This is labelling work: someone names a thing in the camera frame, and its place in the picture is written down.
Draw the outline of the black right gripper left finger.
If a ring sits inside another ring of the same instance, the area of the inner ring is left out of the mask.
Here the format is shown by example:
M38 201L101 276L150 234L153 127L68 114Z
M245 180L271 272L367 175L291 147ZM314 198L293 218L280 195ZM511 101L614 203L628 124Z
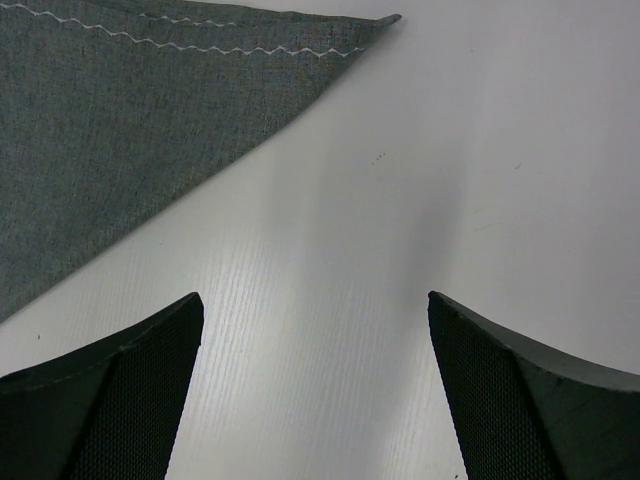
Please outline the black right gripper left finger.
M190 293L147 319L1 379L4 479L162 479L204 307Z

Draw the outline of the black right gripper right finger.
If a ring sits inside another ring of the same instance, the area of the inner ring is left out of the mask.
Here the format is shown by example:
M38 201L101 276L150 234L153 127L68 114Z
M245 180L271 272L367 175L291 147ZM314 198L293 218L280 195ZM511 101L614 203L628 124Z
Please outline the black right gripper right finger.
M429 294L431 342L470 479L636 479L639 377Z

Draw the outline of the grey cloth napkin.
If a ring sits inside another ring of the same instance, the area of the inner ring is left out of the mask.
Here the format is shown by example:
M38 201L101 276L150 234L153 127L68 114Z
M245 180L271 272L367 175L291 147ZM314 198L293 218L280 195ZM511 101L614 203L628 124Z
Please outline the grey cloth napkin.
M269 139L397 21L3 2L2 317Z

